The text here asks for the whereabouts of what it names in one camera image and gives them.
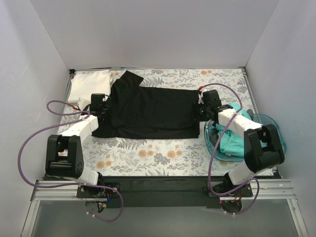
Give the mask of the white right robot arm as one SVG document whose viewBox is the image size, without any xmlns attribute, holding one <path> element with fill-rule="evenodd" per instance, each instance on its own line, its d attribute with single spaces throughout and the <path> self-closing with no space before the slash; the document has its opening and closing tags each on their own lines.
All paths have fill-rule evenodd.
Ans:
<svg viewBox="0 0 316 237">
<path fill-rule="evenodd" d="M 285 161 L 277 127 L 262 125 L 244 117 L 230 105 L 222 105 L 216 90 L 202 93 L 203 103 L 198 106 L 200 117 L 224 126 L 238 135 L 244 143 L 244 161 L 224 175 L 223 182 L 211 186 L 211 166 L 208 171 L 210 192 L 218 197 L 235 196 L 242 186 L 258 173 Z"/>
</svg>

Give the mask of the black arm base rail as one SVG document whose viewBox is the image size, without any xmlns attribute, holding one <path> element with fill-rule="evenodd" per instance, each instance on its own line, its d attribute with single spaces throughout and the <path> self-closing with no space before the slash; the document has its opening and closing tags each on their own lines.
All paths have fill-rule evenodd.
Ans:
<svg viewBox="0 0 316 237">
<path fill-rule="evenodd" d="M 208 190 L 207 176 L 104 176 L 100 185 L 118 190 L 124 207 L 221 208 Z"/>
</svg>

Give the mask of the black t-shirt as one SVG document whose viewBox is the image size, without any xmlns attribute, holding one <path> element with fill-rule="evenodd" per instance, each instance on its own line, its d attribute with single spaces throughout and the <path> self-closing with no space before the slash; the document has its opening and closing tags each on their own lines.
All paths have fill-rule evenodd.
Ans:
<svg viewBox="0 0 316 237">
<path fill-rule="evenodd" d="M 191 139 L 199 137 L 196 90 L 142 87 L 143 78 L 126 71 L 111 88 L 97 138 Z"/>
</svg>

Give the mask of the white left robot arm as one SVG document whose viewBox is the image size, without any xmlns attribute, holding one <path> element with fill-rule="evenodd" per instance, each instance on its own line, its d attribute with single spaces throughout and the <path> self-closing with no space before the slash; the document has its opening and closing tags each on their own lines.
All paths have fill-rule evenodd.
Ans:
<svg viewBox="0 0 316 237">
<path fill-rule="evenodd" d="M 82 144 L 104 121 L 109 109 L 106 105 L 108 98 L 106 94 L 92 94 L 90 102 L 80 113 L 79 122 L 47 140 L 46 174 L 89 184 L 88 191 L 96 198 L 104 194 L 105 185 L 100 180 L 100 173 L 84 166 Z"/>
</svg>

